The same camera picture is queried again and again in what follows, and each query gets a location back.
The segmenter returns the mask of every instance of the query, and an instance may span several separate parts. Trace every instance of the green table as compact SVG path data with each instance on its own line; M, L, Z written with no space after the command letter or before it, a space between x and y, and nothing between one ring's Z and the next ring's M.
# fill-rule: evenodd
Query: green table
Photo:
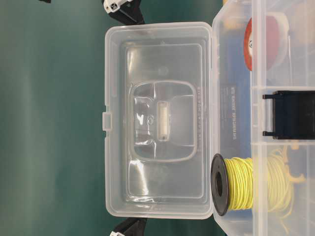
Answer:
M146 23L212 23L221 0L143 0ZM0 235L107 236L100 0L0 1ZM146 235L223 235L213 218L150 220Z

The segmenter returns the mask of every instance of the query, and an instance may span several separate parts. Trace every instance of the clear plastic box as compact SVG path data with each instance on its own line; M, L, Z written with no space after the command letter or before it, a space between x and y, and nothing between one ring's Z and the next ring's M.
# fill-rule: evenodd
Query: clear plastic box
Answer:
M270 59L280 25L281 53ZM252 18L252 72L244 35ZM229 0L213 21L112 28L105 38L106 208L115 216L215 220L229 236L315 232L315 141L275 140L279 90L315 90L315 1ZM291 211L270 210L270 153L285 151ZM219 216L214 154L253 159L254 205Z

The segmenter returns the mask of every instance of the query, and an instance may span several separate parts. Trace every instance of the black clamp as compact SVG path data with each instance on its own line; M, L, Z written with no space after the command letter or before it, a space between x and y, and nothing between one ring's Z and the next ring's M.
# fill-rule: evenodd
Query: black clamp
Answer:
M315 139L315 91L276 91L263 95L273 100L273 131L263 136L278 140Z
M145 24L141 10L140 10L141 0L126 1L120 7L113 3L108 6L104 6L106 11L115 10L114 12L110 11L108 14L110 17L115 20L127 25L143 25Z
M110 236L144 236L147 218L128 218L114 228Z

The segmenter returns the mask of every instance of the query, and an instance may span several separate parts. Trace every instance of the transparent lid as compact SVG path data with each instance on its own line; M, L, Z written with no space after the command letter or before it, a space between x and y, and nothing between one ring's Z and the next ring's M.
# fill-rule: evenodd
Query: transparent lid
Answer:
M105 37L106 208L203 219L210 190L211 27L111 28Z

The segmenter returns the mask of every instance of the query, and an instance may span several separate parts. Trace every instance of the black spool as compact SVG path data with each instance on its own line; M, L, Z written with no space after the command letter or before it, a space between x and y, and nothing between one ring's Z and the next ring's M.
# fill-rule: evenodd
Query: black spool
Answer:
M230 193L226 165L220 154L216 154L213 157L210 175L211 192L215 208L220 216L224 216L230 204Z

